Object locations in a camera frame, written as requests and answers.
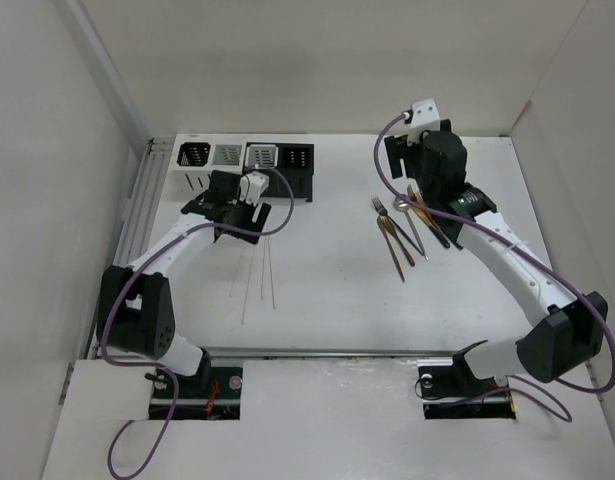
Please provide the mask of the dark steel fork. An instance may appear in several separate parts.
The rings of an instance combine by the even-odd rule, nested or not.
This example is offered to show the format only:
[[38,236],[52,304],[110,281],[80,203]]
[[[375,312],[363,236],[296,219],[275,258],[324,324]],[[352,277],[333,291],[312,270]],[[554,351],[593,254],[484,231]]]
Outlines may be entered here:
[[373,197],[371,199],[371,203],[376,212],[381,216],[388,220],[393,227],[396,229],[398,233],[400,233],[405,240],[420,254],[423,254],[422,249],[417,245],[417,243],[405,232],[405,230],[388,214],[388,210],[383,205],[378,197]]

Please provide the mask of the white utensil container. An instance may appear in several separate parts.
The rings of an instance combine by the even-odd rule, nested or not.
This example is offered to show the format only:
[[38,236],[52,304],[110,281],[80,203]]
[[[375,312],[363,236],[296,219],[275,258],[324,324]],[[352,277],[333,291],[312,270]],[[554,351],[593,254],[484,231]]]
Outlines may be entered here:
[[214,170],[241,173],[243,146],[208,142],[185,142],[174,155],[169,175],[184,194],[197,196],[205,191]]

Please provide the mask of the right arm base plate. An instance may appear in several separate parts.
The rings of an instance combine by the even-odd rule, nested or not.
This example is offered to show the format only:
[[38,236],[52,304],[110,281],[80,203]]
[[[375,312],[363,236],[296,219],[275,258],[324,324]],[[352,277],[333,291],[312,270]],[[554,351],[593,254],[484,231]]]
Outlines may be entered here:
[[418,365],[416,393],[423,402],[426,420],[515,420],[507,384],[494,378],[477,379],[452,364],[423,362]]

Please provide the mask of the aluminium rail front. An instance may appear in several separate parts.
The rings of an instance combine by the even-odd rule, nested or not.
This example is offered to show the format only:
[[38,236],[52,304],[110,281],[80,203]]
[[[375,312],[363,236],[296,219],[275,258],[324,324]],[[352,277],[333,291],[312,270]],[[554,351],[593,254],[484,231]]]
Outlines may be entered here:
[[358,358],[436,358],[450,357],[451,350],[371,350],[204,347],[212,358],[240,359],[358,359]]

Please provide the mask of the gold fork green handle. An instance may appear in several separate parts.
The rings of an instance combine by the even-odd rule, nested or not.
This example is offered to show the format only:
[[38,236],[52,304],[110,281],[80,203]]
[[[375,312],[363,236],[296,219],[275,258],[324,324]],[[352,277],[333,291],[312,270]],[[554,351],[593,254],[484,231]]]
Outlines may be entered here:
[[[407,186],[407,195],[412,202],[420,204],[420,205],[423,204],[423,202],[417,196],[412,185]],[[426,213],[419,207],[416,207],[414,211],[425,225],[427,225],[431,230],[434,230],[437,233],[440,233],[440,230],[438,229],[438,225],[434,222],[434,220],[429,216],[428,213]]]

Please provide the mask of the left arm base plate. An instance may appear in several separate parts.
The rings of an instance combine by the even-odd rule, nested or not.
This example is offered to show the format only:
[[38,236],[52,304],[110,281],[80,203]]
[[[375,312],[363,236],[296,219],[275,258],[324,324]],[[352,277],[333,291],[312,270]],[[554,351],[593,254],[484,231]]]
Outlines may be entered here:
[[[173,383],[163,370],[147,373],[153,389],[148,406],[149,420],[164,420],[173,400]],[[173,420],[231,421],[239,420],[243,368],[218,366],[211,369],[209,384],[202,388],[194,379],[178,376],[179,395]]]

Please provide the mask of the black utensil container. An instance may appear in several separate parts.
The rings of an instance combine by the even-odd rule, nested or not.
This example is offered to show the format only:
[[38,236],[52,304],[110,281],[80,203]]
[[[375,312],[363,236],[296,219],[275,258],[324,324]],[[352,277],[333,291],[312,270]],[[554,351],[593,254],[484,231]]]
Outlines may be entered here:
[[274,168],[289,183],[295,199],[313,201],[314,145],[306,143],[247,143],[245,168]]

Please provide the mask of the copper fork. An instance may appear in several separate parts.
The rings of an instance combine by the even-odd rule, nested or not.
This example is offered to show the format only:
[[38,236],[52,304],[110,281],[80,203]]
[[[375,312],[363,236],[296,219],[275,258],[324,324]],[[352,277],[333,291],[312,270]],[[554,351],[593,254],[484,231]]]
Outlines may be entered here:
[[405,247],[405,245],[402,242],[402,240],[399,238],[398,233],[396,231],[396,227],[393,224],[393,222],[386,215],[381,215],[379,217],[379,219],[381,220],[381,222],[382,222],[383,226],[385,227],[387,233],[396,241],[397,245],[401,249],[401,251],[402,251],[403,255],[405,256],[405,258],[406,258],[407,262],[409,263],[409,265],[412,266],[412,267],[415,267],[416,266],[416,262],[415,262],[413,256],[410,254],[410,252]]

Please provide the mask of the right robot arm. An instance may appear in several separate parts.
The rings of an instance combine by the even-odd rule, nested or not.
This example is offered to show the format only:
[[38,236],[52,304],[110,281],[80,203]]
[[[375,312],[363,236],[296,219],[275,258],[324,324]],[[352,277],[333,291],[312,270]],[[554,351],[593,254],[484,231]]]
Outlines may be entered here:
[[597,292],[581,293],[570,282],[525,248],[508,226],[496,204],[466,179],[467,151],[448,120],[420,123],[414,111],[405,111],[387,127],[407,126],[402,136],[383,129],[373,150],[384,150],[388,173],[379,175],[388,190],[401,177],[414,180],[422,194],[408,199],[438,223],[457,247],[474,255],[516,301],[529,324],[519,338],[498,342],[481,340],[454,354],[452,386],[474,393],[486,379],[525,374],[543,383],[562,383],[564,374],[586,363],[608,346],[611,373],[591,394],[615,386],[615,340],[606,323],[608,305]]

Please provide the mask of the clear chopstick two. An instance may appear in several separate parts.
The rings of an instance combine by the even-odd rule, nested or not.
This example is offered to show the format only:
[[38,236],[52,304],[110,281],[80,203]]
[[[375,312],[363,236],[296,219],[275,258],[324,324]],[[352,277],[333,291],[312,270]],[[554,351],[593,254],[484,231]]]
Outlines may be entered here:
[[251,250],[249,264],[248,264],[248,270],[247,270],[246,282],[245,282],[245,293],[244,293],[242,312],[241,312],[241,325],[245,324],[245,317],[246,317],[248,297],[249,297],[249,289],[250,289],[255,255],[256,255],[256,246],[254,246]]

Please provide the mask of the silver spoon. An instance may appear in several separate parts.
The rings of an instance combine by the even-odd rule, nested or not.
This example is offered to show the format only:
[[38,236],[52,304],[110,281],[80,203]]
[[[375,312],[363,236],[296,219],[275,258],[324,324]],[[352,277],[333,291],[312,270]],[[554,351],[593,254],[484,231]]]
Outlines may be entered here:
[[414,224],[413,218],[410,215],[411,209],[409,208],[408,204],[406,202],[398,199],[398,198],[395,198],[393,200],[392,204],[393,204],[393,207],[398,212],[401,212],[405,216],[405,218],[407,220],[407,223],[408,223],[408,225],[409,225],[409,227],[410,227],[410,229],[412,231],[412,234],[413,234],[413,238],[414,238],[413,245],[414,245],[414,248],[423,256],[423,258],[426,261],[428,261],[429,257],[427,255],[426,249],[425,249],[425,247],[423,245],[423,242],[421,240],[419,232],[418,232],[418,230],[416,228],[416,225]]

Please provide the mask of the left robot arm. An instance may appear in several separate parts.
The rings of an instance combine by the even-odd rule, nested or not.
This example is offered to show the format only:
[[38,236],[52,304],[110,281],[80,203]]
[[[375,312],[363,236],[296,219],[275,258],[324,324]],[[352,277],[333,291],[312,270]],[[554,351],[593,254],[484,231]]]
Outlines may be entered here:
[[126,266],[105,270],[97,320],[105,361],[120,365],[109,353],[115,348],[139,356],[140,366],[170,372],[188,396],[208,390],[211,356],[179,332],[172,281],[224,234],[256,244],[271,210],[261,199],[268,186],[266,171],[213,171],[205,190],[181,208],[176,222],[151,249]]

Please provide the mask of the clear chopstick four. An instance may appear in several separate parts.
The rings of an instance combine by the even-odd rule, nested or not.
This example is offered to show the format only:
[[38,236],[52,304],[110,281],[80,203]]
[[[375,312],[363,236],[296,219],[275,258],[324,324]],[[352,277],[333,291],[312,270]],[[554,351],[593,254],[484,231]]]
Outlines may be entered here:
[[269,267],[269,279],[270,279],[270,295],[272,308],[276,310],[276,298],[275,298],[275,288],[274,288],[274,274],[273,274],[273,263],[272,263],[272,251],[271,251],[271,240],[267,239],[267,255],[268,255],[268,267]]

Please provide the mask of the clear chopstick three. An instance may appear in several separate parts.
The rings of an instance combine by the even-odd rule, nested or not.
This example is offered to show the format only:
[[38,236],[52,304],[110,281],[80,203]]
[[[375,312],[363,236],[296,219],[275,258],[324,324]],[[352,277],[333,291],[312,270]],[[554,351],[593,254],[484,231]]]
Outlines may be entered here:
[[260,282],[260,299],[265,299],[265,278],[267,271],[267,253],[268,253],[268,239],[263,241],[263,256],[261,265],[261,282]]

